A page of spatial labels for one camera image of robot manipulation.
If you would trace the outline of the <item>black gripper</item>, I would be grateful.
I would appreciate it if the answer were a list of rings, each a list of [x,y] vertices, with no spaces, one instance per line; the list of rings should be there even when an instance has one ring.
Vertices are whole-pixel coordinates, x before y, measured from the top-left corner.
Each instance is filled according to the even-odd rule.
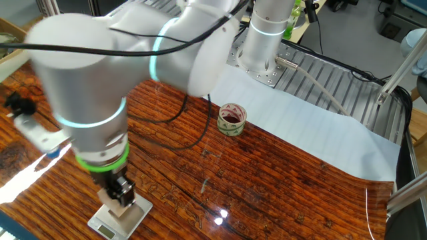
[[[127,167],[118,167],[105,172],[90,171],[93,181],[106,190],[110,197],[117,197],[122,207],[129,207],[135,202],[134,185],[126,175]]]

